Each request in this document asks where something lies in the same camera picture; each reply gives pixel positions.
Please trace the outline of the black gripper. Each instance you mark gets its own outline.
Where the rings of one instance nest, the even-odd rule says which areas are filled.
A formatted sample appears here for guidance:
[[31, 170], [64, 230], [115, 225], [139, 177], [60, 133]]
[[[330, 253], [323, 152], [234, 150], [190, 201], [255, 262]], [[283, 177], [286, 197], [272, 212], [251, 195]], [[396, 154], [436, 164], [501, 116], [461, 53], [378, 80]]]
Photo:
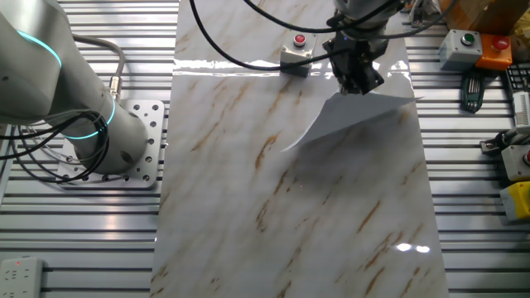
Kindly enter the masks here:
[[340, 85], [340, 93], [367, 94], [384, 83], [383, 77], [373, 67], [373, 62], [388, 48], [388, 41], [352, 40], [336, 35], [322, 44], [330, 57], [332, 71]]

